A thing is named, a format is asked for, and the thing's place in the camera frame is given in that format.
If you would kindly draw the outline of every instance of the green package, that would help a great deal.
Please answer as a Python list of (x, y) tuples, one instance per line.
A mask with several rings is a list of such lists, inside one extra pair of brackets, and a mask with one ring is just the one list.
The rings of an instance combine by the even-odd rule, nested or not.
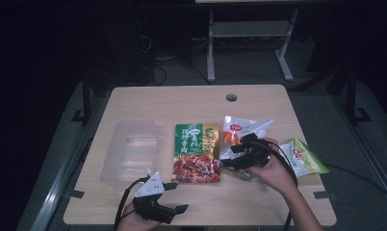
[(172, 182), (220, 181), (219, 128), (217, 123), (177, 124)]
[(328, 168), (311, 151), (310, 147), (303, 141), (294, 138), (289, 143), (280, 146), (285, 157), (290, 162), (296, 177), (310, 173), (328, 173)]

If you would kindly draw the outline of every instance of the desk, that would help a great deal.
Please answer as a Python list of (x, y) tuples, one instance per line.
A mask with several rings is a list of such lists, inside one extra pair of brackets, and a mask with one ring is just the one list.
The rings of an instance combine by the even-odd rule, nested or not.
[[(236, 94), (229, 102), (227, 94)], [(273, 123), (267, 136), (280, 144), (297, 137), (305, 141), (286, 90), (279, 85), (266, 86), (189, 86), (117, 88), (113, 91), (101, 119), (90, 152), (64, 213), (68, 224), (113, 224), (123, 192), (100, 180), (100, 169), (114, 135), (116, 125), (127, 118), (154, 119), (159, 127), (157, 167), (164, 182), (170, 182), (173, 162), (174, 128), (178, 123), (217, 122), (222, 130), (224, 116), (253, 120), (269, 117)], [(300, 177), (299, 188), (322, 225), (336, 221), (327, 198), (316, 199), (314, 192), (324, 191), (320, 175)], [(130, 193), (128, 202), (133, 196)], [(216, 184), (180, 184), (165, 192), (161, 204), (190, 204), (171, 225), (283, 225), (288, 214), (284, 200), (258, 179), (241, 181), (227, 174)]]

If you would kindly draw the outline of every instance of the clear plastic container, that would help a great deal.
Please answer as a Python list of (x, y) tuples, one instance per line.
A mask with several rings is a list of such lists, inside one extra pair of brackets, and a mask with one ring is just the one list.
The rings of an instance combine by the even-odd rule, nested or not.
[(100, 179), (115, 189), (156, 172), (158, 131), (153, 120), (126, 119), (115, 130)]

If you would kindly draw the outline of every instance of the snack bag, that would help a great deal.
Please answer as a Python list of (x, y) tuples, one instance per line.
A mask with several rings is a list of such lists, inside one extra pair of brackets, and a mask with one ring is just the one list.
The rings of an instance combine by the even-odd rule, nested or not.
[(262, 139), (266, 136), (271, 123), (271, 118), (264, 121), (254, 121), (226, 115), (223, 123), (223, 143), (219, 158), (235, 159), (243, 155), (243, 153), (233, 153), (230, 146), (240, 144), (241, 138), (251, 133)]
[(219, 128), (217, 123), (177, 124), (172, 182), (220, 181)]
[(311, 151), (308, 145), (297, 138), (289, 143), (280, 145), (285, 158), (290, 162), (296, 177), (310, 173), (328, 173), (328, 168)]

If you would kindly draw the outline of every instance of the red label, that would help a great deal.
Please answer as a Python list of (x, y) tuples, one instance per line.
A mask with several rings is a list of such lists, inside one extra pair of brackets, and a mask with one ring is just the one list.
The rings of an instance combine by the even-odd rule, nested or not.
[(239, 132), (242, 130), (242, 126), (241, 125), (237, 125), (237, 124), (232, 124), (230, 125), (230, 130), (232, 131), (236, 131), (236, 132)]

